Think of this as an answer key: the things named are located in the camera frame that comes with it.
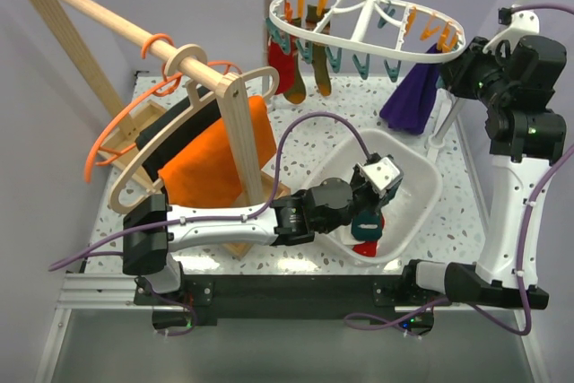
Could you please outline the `dark green sock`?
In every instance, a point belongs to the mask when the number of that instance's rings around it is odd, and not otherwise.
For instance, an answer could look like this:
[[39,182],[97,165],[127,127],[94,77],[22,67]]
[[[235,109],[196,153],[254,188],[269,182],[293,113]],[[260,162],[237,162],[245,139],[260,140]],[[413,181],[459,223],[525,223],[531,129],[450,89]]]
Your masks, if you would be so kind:
[[363,211],[352,219],[351,235],[357,241],[376,242],[382,237],[384,225],[381,211]]

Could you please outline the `red santa sock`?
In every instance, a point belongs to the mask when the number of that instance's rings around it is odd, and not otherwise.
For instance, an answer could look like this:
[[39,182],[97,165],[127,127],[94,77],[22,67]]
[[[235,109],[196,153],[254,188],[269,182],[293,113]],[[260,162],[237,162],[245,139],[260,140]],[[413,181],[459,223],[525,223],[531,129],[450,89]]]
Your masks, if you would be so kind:
[[294,48],[291,48],[288,54],[285,54],[279,44],[271,39],[267,45],[267,63],[273,67],[279,74],[279,84],[276,94],[285,93],[295,83],[295,62]]
[[352,251],[365,257],[374,257],[377,254],[378,241],[376,242],[363,242],[355,246]]

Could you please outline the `white sock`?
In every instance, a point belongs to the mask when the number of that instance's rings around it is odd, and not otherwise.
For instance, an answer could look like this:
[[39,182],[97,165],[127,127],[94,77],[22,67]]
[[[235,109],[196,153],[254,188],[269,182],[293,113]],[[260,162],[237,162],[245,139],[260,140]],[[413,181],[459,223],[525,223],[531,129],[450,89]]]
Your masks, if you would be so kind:
[[347,247],[353,249],[355,246],[363,243],[363,240],[357,240],[352,235],[352,226],[341,226],[332,232],[334,241],[337,242],[341,247]]

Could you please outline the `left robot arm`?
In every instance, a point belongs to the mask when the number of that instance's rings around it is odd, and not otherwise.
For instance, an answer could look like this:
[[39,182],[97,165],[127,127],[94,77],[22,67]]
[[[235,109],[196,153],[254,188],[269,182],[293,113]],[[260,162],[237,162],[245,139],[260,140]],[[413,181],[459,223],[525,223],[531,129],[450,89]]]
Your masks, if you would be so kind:
[[185,248],[243,242],[291,247],[348,226],[361,213],[379,215],[396,194],[403,172],[388,158],[353,168],[352,178],[327,178],[269,204],[209,213],[174,205],[159,196],[144,200],[124,219],[123,266],[142,277],[166,304],[186,293],[183,268],[172,253]]

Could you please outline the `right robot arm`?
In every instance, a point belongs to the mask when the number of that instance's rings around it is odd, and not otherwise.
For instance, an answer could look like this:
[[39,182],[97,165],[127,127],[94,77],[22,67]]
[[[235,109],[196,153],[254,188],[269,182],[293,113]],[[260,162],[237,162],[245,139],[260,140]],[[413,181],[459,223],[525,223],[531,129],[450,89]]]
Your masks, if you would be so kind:
[[527,35],[493,50],[475,37],[440,68],[446,89],[478,100],[487,112],[493,197],[483,250],[476,263],[412,260],[399,283],[402,299],[421,304],[431,293],[451,302],[504,309],[545,309],[549,294],[538,285],[536,251],[544,210],[544,183],[563,155],[565,119],[548,109],[567,64],[558,41]]

